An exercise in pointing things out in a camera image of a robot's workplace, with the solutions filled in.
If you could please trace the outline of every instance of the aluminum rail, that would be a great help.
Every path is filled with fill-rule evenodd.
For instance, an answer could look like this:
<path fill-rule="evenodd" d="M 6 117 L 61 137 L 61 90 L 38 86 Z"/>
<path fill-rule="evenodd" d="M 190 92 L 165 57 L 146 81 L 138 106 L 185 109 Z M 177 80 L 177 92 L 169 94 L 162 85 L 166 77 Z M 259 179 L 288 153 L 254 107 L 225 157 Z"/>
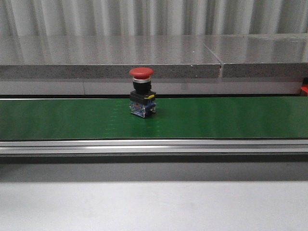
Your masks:
<path fill-rule="evenodd" d="M 308 139 L 1 141 L 0 157 L 23 155 L 308 154 Z"/>

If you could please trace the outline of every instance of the red button cap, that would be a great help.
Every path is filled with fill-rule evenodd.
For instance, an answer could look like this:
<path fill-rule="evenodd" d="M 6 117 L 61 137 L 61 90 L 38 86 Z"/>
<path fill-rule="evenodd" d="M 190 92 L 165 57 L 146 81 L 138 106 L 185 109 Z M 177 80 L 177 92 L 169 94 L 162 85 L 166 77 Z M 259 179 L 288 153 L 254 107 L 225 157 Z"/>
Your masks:
<path fill-rule="evenodd" d="M 147 79 L 154 73 L 153 69 L 149 67 L 136 67 L 129 71 L 135 79 Z"/>

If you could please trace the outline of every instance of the conveyor belt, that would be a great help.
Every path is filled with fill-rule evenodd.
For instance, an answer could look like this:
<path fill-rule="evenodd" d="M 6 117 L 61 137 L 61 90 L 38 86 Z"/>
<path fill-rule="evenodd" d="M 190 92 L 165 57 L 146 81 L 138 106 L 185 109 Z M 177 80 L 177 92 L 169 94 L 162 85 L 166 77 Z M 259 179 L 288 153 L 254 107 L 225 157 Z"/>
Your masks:
<path fill-rule="evenodd" d="M 307 97 L 157 99 L 157 113 L 129 113 L 129 99 L 1 100 L 0 140 L 307 138 Z"/>

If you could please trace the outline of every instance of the gray stone slab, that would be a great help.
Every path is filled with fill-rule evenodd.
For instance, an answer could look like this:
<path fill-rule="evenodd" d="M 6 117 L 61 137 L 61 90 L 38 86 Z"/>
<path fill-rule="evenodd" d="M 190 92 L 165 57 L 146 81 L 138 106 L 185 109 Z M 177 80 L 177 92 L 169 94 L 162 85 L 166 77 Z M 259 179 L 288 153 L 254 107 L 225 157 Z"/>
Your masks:
<path fill-rule="evenodd" d="M 223 77 L 308 77 L 308 34 L 204 36 Z"/>
<path fill-rule="evenodd" d="M 0 79 L 131 78 L 137 66 L 155 78 L 217 78 L 220 63 L 195 36 L 0 37 Z"/>

